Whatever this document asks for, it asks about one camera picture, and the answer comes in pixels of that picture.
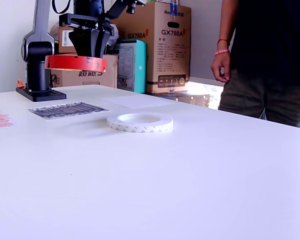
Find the pink bracelet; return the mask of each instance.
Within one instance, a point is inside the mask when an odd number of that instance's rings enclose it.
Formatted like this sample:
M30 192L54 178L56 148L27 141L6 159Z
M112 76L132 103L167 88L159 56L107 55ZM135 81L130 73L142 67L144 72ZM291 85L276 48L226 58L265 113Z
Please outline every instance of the pink bracelet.
M225 53L230 53L230 50L229 49L223 49L223 50L216 51L214 56L217 56L217 55L220 55L220 54L225 54Z

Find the orange tape roll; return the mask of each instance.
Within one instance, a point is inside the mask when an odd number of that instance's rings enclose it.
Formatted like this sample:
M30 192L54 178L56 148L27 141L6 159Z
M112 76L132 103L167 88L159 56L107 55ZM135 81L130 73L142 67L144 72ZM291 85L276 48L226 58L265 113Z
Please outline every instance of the orange tape roll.
M107 61L102 58L74 55L54 55L45 57L46 69L105 72Z

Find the black t-shirt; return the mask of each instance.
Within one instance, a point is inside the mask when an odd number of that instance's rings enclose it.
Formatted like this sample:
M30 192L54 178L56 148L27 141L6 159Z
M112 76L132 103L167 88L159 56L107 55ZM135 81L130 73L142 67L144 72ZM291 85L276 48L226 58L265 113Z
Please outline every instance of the black t-shirt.
M231 67L300 86L300 0L239 0Z

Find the red bracelet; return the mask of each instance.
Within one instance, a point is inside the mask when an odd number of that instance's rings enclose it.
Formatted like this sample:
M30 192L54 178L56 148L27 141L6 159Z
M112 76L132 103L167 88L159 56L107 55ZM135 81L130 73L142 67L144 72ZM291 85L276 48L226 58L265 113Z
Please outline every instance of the red bracelet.
M217 56L217 55L220 55L220 54L225 54L225 53L230 53L230 50L229 49L223 49L223 50L216 51L214 56Z
M221 41L225 41L229 46L229 41L227 39L223 39L223 38L220 38L219 41L216 43L216 45L218 46Z

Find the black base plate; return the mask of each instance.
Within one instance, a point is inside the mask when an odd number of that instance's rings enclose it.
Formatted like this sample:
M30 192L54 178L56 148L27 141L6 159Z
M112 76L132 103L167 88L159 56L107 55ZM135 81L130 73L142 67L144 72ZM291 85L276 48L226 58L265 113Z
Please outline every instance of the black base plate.
M28 92L23 88L15 89L18 93L31 100L32 102L45 102L45 101L53 101L53 100L62 100L66 99L67 95L65 93L48 90L48 91L37 91L37 92Z

